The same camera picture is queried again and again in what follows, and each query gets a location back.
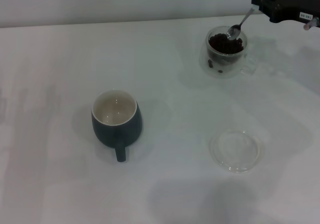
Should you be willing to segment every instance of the white wall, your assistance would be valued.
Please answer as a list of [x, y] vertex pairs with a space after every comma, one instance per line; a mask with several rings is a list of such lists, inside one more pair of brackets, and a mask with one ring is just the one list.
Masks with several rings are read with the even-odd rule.
[[222, 16], [251, 0], [0, 0], [0, 27]]

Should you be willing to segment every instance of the robotic arm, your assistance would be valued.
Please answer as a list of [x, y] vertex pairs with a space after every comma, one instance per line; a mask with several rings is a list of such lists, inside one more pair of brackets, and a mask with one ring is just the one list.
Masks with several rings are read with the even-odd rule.
[[304, 29], [320, 28], [320, 0], [251, 0], [270, 22], [295, 20], [305, 23]]

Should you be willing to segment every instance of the glass cup handle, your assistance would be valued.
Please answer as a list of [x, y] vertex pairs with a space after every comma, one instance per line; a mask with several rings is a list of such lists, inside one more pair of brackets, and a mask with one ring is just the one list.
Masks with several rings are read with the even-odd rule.
[[257, 69], [257, 63], [258, 63], [257, 58], [250, 54], [245, 54], [244, 63], [245, 64], [241, 68], [241, 73], [247, 74], [247, 75], [253, 75], [255, 73], [255, 70]]

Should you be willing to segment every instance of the table surface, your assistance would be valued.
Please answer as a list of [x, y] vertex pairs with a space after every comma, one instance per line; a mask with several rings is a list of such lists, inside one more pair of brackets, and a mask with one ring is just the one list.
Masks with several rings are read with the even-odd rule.
[[[212, 78], [205, 36], [240, 20], [0, 29], [0, 222], [318, 224], [320, 30], [253, 15], [255, 74]], [[94, 97], [112, 88], [143, 116], [125, 163], [91, 125]], [[227, 129], [264, 143], [246, 174], [211, 158]]]

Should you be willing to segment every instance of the spoon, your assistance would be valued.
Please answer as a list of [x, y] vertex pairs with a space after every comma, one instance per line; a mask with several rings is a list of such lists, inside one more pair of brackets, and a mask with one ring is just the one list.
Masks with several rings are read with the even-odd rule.
[[245, 17], [243, 18], [243, 20], [241, 21], [240, 24], [235, 24], [233, 26], [231, 26], [227, 33], [226, 33], [226, 37], [229, 39], [229, 40], [234, 40], [236, 39], [240, 32], [241, 32], [241, 25], [245, 22], [245, 20], [254, 12], [254, 8], [252, 7], [249, 12], [245, 15]]

